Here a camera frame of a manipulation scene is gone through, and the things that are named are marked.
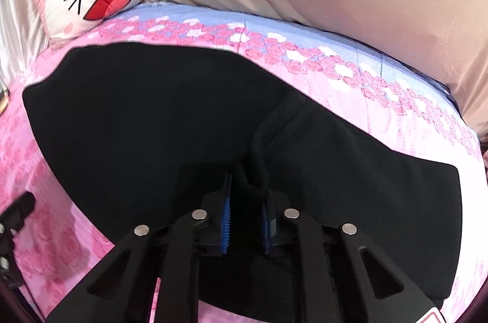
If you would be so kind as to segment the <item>black pants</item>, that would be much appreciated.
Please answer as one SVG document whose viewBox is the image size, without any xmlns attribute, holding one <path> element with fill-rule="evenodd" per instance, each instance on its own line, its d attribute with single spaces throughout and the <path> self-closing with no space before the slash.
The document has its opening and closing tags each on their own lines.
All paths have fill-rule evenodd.
<svg viewBox="0 0 488 323">
<path fill-rule="evenodd" d="M 230 196 L 228 247 L 199 260 L 198 300 L 294 322 L 291 262 L 265 251 L 268 191 L 320 224 L 352 223 L 435 304 L 461 248 L 458 171 L 401 154 L 223 50 L 138 43 L 70 50 L 23 94 L 42 155 L 113 247 Z"/>
</svg>

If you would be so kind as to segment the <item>pink rose bed sheet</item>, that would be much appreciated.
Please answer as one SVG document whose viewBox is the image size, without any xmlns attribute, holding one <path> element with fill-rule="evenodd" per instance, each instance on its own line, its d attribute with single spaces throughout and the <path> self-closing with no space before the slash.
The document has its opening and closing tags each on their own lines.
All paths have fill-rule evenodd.
<svg viewBox="0 0 488 323">
<path fill-rule="evenodd" d="M 32 322 L 473 322 L 481 143 L 350 38 L 142 5 L 1 120 L 1 296 Z"/>
</svg>

